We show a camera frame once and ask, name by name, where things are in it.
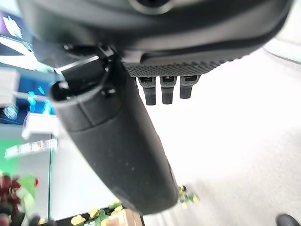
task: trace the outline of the green leaf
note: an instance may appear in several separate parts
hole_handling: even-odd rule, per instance
[[[32,211],[33,207],[34,207],[34,198],[31,194],[26,195],[22,200],[21,200],[21,205],[24,208],[24,211],[26,213],[26,215],[28,216],[28,214]]]
[[[194,194],[189,194],[187,196],[187,199],[193,202],[193,197],[194,197]]]
[[[106,219],[106,218],[108,218],[109,216],[108,215],[103,215],[103,216],[101,216],[100,218],[101,218],[101,221],[100,222],[102,222],[104,219]]]
[[[105,211],[104,211],[104,210],[100,210],[98,216],[101,217],[101,216],[103,216],[103,215],[105,215]]]
[[[35,199],[36,197],[36,188],[34,186],[35,177],[34,176],[23,176],[18,179],[18,183],[21,187],[25,188]]]
[[[21,187],[16,191],[16,195],[21,200],[21,206],[23,207],[26,215],[28,215],[33,209],[35,203],[32,194],[24,187]]]
[[[102,223],[102,219],[101,219],[101,217],[98,217],[95,221],[95,226],[100,226],[101,223]]]
[[[109,209],[110,209],[110,210],[114,210],[116,207],[118,207],[118,206],[120,206],[120,205],[122,205],[121,202],[111,204],[111,205],[109,205]]]

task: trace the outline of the artificial flower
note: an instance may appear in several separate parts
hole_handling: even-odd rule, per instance
[[[114,211],[111,213],[111,215],[114,215],[114,214],[116,214],[116,213],[119,213],[119,212],[122,211],[122,210],[123,210],[123,206],[120,205],[120,206],[118,206],[118,207],[116,207],[116,208],[114,209]]]
[[[84,223],[86,219],[84,219],[81,215],[77,215],[71,219],[72,225],[79,225],[81,223]]]
[[[185,202],[183,202],[183,203],[182,203],[182,207],[183,207],[184,209],[187,209],[187,204],[186,204]]]
[[[45,224],[45,223],[46,223],[45,219],[40,219],[38,225],[42,225],[42,224]]]
[[[109,220],[108,218],[102,220],[101,226],[107,226],[108,223],[109,223],[109,221],[110,221],[110,220]]]
[[[193,202],[194,202],[194,203],[198,203],[198,198],[197,198],[196,195],[193,196]]]
[[[90,212],[90,218],[95,218],[96,214],[98,213],[99,209],[97,207],[94,207]]]

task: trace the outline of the white floor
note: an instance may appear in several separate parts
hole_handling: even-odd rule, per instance
[[[157,85],[147,109],[200,204],[146,216],[146,226],[274,226],[283,212],[301,222],[301,65],[260,49],[203,75],[189,100],[177,87],[173,105],[160,104]]]

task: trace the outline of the white wall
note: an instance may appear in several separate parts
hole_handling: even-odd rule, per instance
[[[115,196],[83,158],[75,144],[60,129],[59,147],[53,157],[51,217],[55,220],[104,208]]]

